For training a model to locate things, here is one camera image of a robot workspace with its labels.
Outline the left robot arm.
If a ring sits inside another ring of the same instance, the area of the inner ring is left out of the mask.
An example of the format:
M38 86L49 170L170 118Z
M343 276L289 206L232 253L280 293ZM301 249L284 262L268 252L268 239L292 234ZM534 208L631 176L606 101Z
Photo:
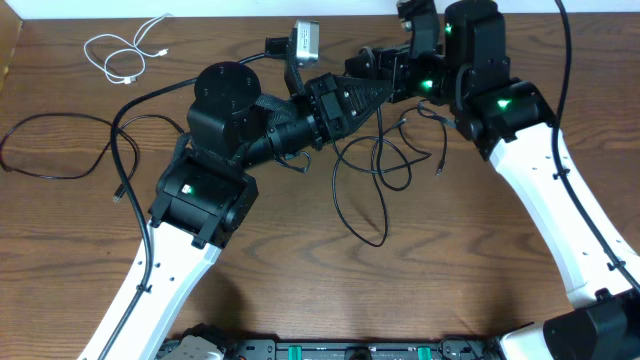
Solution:
M297 34L271 38L264 56L286 65L290 91L263 91L250 58L219 62L190 80L195 99L148 211L123 284L82 351L85 359L154 357L195 285L216 263L258 197L250 169L354 134L391 96L388 81L332 73L302 81Z

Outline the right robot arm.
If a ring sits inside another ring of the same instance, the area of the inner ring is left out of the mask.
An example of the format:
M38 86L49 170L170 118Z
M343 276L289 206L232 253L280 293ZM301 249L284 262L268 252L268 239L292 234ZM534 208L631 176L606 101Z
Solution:
M386 80L392 102L421 97L449 107L456 130L515 191L561 275L571 311L496 337L503 359L635 359L639 255L576 168L560 122L537 87L510 74L506 25L493 1L466 0L438 14L401 1L410 41L369 48L345 63L357 78Z

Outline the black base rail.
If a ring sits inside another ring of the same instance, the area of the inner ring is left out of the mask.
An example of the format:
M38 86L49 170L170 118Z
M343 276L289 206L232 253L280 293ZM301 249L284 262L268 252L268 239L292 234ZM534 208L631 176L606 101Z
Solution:
M275 335L235 337L199 324L165 341L155 357L222 360L436 360L549 359L546 350L522 350L497 338L446 336L436 340L281 340Z

